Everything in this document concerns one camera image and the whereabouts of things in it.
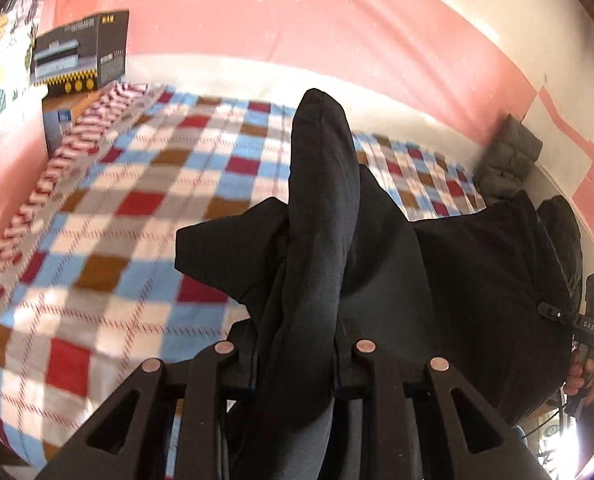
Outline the person's right hand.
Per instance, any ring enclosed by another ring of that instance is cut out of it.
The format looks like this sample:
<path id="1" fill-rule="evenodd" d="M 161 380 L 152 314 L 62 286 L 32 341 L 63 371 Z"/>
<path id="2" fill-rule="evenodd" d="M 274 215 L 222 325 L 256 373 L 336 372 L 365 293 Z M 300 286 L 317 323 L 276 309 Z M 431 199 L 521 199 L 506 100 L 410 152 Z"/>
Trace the person's right hand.
<path id="1" fill-rule="evenodd" d="M 579 350 L 574 349 L 564 383 L 564 393 L 571 398 L 577 396 L 581 390 L 586 392 L 582 408 L 588 408 L 594 402 L 594 359 L 582 361 Z"/>

